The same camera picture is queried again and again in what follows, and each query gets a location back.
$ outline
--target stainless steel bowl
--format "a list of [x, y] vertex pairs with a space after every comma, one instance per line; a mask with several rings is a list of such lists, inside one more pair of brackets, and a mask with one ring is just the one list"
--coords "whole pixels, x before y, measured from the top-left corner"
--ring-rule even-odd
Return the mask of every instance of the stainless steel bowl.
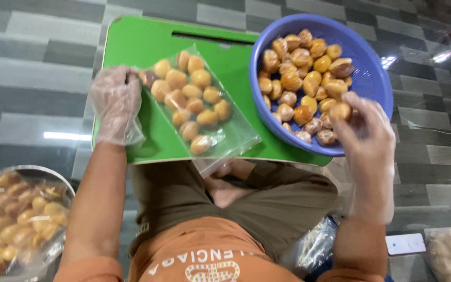
[[[33, 181], [54, 181], [61, 182], [66, 185], [67, 189], [65, 192], [66, 199], [69, 202], [66, 202], [65, 205], [70, 206], [71, 200], [74, 198], [76, 193], [72, 189], [71, 184], [60, 174], [57, 172], [33, 165], [22, 165], [22, 166], [14, 166], [9, 167], [0, 171], [0, 175], [4, 171], [15, 170], [20, 173], [25, 179]], [[44, 255], [42, 256], [42, 264], [39, 267], [33, 267], [31, 269], [12, 269], [7, 275], [0, 276], [1, 282], [22, 282], [22, 281], [37, 281], [39, 277], [42, 277], [46, 274], [46, 270], [48, 266], [53, 263], [53, 261], [62, 253], [62, 249], [64, 248], [64, 240], [65, 234], [55, 240], [53, 243], [48, 244], [43, 249]]]

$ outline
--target olive green pants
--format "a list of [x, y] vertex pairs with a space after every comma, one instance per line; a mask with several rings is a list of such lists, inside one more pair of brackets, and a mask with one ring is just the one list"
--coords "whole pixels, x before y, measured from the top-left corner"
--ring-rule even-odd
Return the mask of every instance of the olive green pants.
[[130, 167], [130, 174], [140, 202], [136, 222], [141, 230], [130, 256], [141, 242], [176, 224], [216, 216], [239, 224], [277, 263], [286, 247], [316, 226], [337, 201], [337, 188], [328, 178], [282, 164], [257, 164], [246, 182], [258, 191], [224, 209], [206, 195], [191, 162], [138, 165]]

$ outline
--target tiled floor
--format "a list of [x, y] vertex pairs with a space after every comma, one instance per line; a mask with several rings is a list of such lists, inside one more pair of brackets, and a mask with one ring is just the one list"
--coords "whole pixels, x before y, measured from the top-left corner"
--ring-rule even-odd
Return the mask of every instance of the tiled floor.
[[[0, 0], [0, 169], [29, 163], [82, 177], [93, 121], [86, 91], [117, 16], [260, 32], [300, 12], [343, 22], [379, 57], [396, 60], [388, 69], [398, 142], [388, 233], [451, 226], [451, 57], [443, 57], [451, 41], [442, 43], [451, 0]], [[349, 187], [343, 163], [325, 171], [341, 190]], [[135, 234], [136, 208], [129, 185], [121, 253]], [[127, 258], [120, 259], [127, 272]], [[398, 282], [433, 280], [420, 255], [394, 257], [390, 269]]]

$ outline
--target white phone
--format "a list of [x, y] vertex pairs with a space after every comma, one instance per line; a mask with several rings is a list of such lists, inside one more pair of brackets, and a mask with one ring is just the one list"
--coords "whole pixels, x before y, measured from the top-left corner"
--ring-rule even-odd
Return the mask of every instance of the white phone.
[[386, 236], [385, 241], [390, 255], [425, 252], [420, 233]]

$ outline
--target gloved hand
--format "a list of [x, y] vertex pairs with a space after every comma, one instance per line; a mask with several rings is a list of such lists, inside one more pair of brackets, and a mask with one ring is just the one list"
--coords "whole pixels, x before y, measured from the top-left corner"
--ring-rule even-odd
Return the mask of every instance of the gloved hand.
[[101, 70], [88, 91], [100, 124], [95, 143], [132, 145], [144, 140], [137, 114], [142, 103], [137, 73], [127, 66]]
[[394, 131], [377, 102], [353, 93], [343, 95], [342, 100], [358, 110], [349, 123], [332, 120], [355, 184], [351, 215], [390, 223], [394, 214]]

